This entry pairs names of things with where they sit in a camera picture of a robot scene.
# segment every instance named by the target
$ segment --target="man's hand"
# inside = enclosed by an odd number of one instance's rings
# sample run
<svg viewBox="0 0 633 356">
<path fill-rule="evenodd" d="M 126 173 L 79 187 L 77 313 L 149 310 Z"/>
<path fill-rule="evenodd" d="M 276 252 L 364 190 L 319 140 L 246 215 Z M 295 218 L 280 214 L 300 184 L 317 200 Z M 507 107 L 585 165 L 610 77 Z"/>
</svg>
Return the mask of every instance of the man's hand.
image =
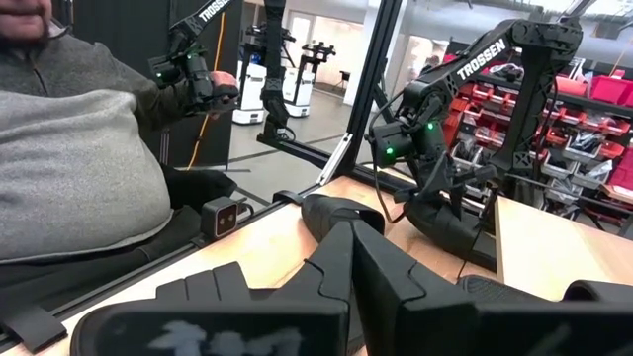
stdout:
<svg viewBox="0 0 633 356">
<path fill-rule="evenodd" d="M 214 85 L 214 97 L 217 98 L 214 100 L 209 114 L 210 118 L 215 120 L 220 114 L 235 109 L 239 89 L 237 89 L 235 77 L 226 72 L 215 71 L 211 72 L 209 76 Z"/>
</svg>

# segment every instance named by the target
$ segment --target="man's beard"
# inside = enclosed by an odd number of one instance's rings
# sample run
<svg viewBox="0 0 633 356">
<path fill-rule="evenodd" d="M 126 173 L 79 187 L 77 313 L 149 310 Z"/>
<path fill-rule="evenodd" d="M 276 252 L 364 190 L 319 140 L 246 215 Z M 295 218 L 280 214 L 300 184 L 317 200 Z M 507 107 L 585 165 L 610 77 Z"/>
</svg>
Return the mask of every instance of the man's beard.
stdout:
<svg viewBox="0 0 633 356">
<path fill-rule="evenodd" d="M 39 16 L 42 19 L 43 31 L 42 35 L 36 39 L 18 40 L 11 39 L 0 35 L 0 51 L 6 50 L 39 50 L 46 47 L 50 38 L 50 26 L 45 20 L 45 8 L 44 6 L 38 6 L 31 9 L 2 9 L 0 8 L 0 14 L 3 15 L 15 15 L 15 16 Z"/>
</svg>

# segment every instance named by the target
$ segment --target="gray sweater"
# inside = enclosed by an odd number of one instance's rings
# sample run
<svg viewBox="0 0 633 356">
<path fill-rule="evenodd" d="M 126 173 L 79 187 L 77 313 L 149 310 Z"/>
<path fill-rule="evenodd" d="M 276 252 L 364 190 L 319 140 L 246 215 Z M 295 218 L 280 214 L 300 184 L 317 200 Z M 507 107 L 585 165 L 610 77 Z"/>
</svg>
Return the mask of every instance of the gray sweater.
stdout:
<svg viewBox="0 0 633 356">
<path fill-rule="evenodd" d="M 171 218 L 139 137 L 183 116 L 101 44 L 60 35 L 37 55 L 0 52 L 0 264 L 143 241 Z"/>
</svg>

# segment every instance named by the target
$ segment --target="table surface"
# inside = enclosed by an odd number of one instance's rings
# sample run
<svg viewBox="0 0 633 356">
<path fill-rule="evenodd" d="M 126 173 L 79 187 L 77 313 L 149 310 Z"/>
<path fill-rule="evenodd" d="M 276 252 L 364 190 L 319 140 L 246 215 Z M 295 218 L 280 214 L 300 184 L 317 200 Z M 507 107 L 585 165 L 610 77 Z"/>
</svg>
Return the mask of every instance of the table surface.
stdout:
<svg viewBox="0 0 633 356">
<path fill-rule="evenodd" d="M 633 241 L 499 197 L 497 274 L 509 286 L 552 301 L 570 283 L 633 285 Z"/>
<path fill-rule="evenodd" d="M 375 190 L 351 178 L 338 178 L 315 193 L 345 197 L 381 211 Z M 398 215 L 402 210 L 401 205 L 396 205 L 388 194 L 384 194 L 384 197 L 390 214 Z M 407 220 L 396 224 L 387 223 L 385 236 L 435 273 L 456 282 L 464 261 L 434 246 Z M 63 325 L 70 335 L 79 319 L 96 308 L 126 301 L 153 299 L 157 286 L 233 261 L 239 263 L 249 287 L 279 287 L 301 268 L 304 259 L 316 248 L 317 242 L 302 223 L 300 208 L 288 205 L 69 318 Z M 493 272 L 467 263 L 462 275 L 469 274 L 491 278 L 496 276 Z M 40 355 L 66 356 L 69 354 L 69 343 L 70 336 Z M 2 355 L 25 356 L 30 353 L 18 346 Z M 363 350 L 360 355 L 366 355 L 366 352 Z"/>
<path fill-rule="evenodd" d="M 345 197 L 381 210 L 372 187 L 341 177 L 315 193 Z M 402 210 L 384 194 L 392 216 Z M 633 284 L 633 242 L 583 224 L 538 211 L 499 197 L 497 200 L 498 278 L 510 286 L 537 296 L 559 300 L 577 279 Z M 438 247 L 407 220 L 386 226 L 386 237 L 420 263 L 455 282 L 463 260 Z M 69 318 L 63 324 L 71 334 L 86 313 L 110 304 L 153 299 L 165 283 L 237 261 L 251 288 L 279 287 L 288 281 L 317 248 L 301 220 L 299 207 L 288 205 L 249 224 L 138 283 L 118 292 L 95 307 Z M 462 275 L 497 275 L 466 264 Z M 70 337 L 40 355 L 66 356 Z M 22 346 L 3 356 L 30 355 Z"/>
</svg>

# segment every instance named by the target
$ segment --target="chair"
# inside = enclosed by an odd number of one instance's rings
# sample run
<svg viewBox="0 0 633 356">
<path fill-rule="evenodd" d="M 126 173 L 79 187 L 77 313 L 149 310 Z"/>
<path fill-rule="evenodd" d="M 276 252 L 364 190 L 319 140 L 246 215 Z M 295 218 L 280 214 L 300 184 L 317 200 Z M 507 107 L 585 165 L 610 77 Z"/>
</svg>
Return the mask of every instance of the chair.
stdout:
<svg viewBox="0 0 633 356">
<path fill-rule="evenodd" d="M 347 90 L 347 87 L 345 85 L 345 83 L 349 83 L 349 72 L 346 72 L 344 70 L 339 70 L 338 71 L 340 73 L 340 81 L 334 85 L 334 89 L 338 88 L 338 86 L 340 85 L 340 89 L 342 92 L 345 92 L 345 90 Z"/>
</svg>

